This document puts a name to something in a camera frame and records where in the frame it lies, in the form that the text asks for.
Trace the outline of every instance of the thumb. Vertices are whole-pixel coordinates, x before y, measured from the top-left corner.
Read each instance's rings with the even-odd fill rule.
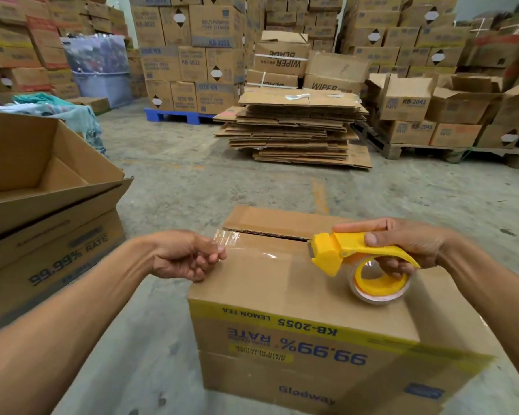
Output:
[[[366,233],[364,242],[368,246],[382,247],[398,244],[399,230],[374,231]]]
[[[219,245],[212,239],[205,236],[200,236],[198,234],[194,235],[193,246],[194,250],[205,255],[213,255],[214,253],[218,253],[220,251]]]

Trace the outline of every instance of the tape dispenser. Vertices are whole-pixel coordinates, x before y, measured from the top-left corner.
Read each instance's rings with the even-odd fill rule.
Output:
[[[310,240],[312,263],[327,275],[334,277],[340,265],[351,267],[348,282],[361,300],[371,304],[387,304],[402,297],[409,288],[411,276],[400,279],[384,273],[372,260],[380,256],[394,256],[419,264],[398,246],[371,247],[364,241],[365,233],[321,233]]]

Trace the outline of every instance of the wooden pallet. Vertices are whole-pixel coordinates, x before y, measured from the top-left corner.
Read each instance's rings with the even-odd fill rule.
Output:
[[[207,113],[198,112],[179,112],[179,111],[159,111],[151,108],[144,108],[146,118],[150,122],[161,122],[163,120],[169,120],[170,116],[184,116],[187,118],[187,124],[200,125],[200,118],[213,118],[215,115],[209,115]]]
[[[391,144],[386,138],[363,122],[354,123],[353,128],[365,138],[381,155],[388,160],[398,160],[404,148],[430,149],[438,152],[448,163],[459,163],[470,152],[492,153],[504,158],[507,166],[519,169],[519,148],[483,148],[483,147],[448,147],[448,146],[421,146],[418,144]]]

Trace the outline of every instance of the warehouse floor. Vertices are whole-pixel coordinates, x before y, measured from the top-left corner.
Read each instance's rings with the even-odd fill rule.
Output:
[[[519,273],[519,170],[498,163],[383,159],[373,169],[258,163],[214,139],[213,125],[147,122],[147,100],[99,118],[108,157],[135,181],[118,205],[127,235],[187,228],[213,235],[238,204],[350,218],[446,225]],[[206,392],[186,280],[148,277],[104,334],[55,414],[290,414]],[[519,377],[504,358],[445,414],[519,414]]]

